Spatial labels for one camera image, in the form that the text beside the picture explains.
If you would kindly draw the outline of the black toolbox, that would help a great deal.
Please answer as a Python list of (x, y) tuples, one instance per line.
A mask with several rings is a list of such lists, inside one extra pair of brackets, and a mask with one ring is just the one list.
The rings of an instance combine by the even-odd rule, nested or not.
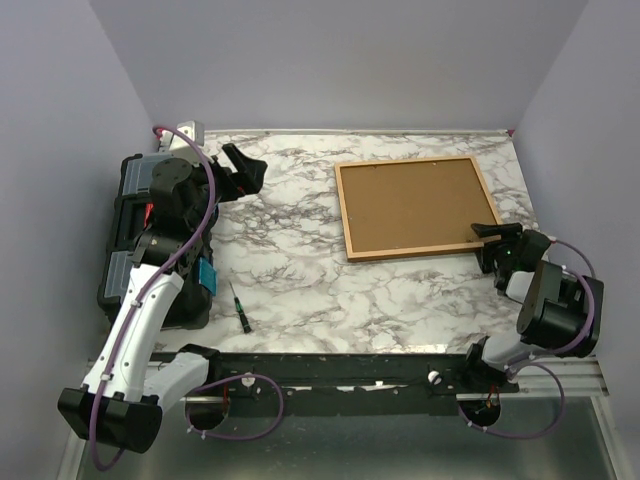
[[(136, 154), (123, 160), (106, 260), (97, 302), (114, 323), (127, 292), (132, 267), (162, 265), (195, 232), (209, 200), (204, 168), (170, 154)], [(183, 254), (174, 269), (184, 279), (164, 320), (164, 329), (203, 328), (209, 320), (215, 275), (211, 228)]]

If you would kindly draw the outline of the wooden picture frame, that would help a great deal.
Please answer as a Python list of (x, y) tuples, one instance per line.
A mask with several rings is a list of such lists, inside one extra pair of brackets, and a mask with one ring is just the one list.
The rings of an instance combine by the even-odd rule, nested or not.
[(473, 156), (335, 165), (350, 262), (474, 252), (502, 219)]

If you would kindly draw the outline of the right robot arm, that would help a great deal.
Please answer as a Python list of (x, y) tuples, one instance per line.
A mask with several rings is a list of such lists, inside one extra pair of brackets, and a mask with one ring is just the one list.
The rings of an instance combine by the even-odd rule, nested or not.
[(564, 241), (526, 229), (519, 223), (473, 223), (483, 240), (476, 253), (481, 271), (494, 276), (497, 293), (520, 304), (513, 331), (486, 336), (472, 344), (460, 367), (460, 379), (480, 392), (500, 386), (537, 358), (585, 358), (600, 336), (604, 283), (579, 275), (544, 258)]

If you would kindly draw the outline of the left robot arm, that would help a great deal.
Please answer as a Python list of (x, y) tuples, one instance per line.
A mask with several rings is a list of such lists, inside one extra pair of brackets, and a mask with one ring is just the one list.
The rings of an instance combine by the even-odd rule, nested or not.
[(222, 148), (230, 160), (202, 155), (194, 163), (174, 154), (149, 162), (126, 159), (116, 209), (141, 205), (145, 218), (128, 245), (110, 241), (112, 255), (130, 258), (128, 277), (107, 273), (101, 302), (112, 326), (104, 347), (80, 387), (66, 388), (58, 410), (75, 434), (92, 447), (146, 452), (164, 413), (195, 390), (214, 393), (222, 380), (217, 351), (187, 345), (167, 367), (147, 377), (159, 332), (205, 317), (215, 294), (211, 230), (219, 204), (256, 195), (268, 165), (234, 144)]

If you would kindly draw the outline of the green black screwdriver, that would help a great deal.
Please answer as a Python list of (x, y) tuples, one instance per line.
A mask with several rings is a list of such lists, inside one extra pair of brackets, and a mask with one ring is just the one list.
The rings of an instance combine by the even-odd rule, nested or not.
[(252, 332), (252, 328), (251, 325), (249, 323), (248, 317), (244, 311), (244, 307), (238, 297), (238, 295), (236, 294), (236, 291), (234, 289), (234, 286), (232, 284), (232, 282), (229, 282), (230, 288), (231, 288), (231, 292), (233, 295), (233, 300), (234, 300), (234, 306), (235, 306), (235, 310), (237, 312), (238, 318), (240, 320), (242, 329), (243, 329), (243, 333), (244, 334), (249, 334)]

